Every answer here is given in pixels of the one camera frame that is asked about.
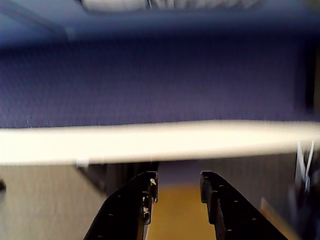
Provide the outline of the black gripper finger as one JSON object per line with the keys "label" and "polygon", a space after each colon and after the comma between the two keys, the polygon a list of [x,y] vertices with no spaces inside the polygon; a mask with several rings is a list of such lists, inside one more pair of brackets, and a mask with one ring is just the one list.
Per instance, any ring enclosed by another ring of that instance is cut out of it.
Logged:
{"label": "black gripper finger", "polygon": [[212,171],[200,173],[201,202],[217,240],[286,240],[236,188]]}
{"label": "black gripper finger", "polygon": [[84,240],[145,240],[157,201],[157,172],[133,177],[105,199]]}

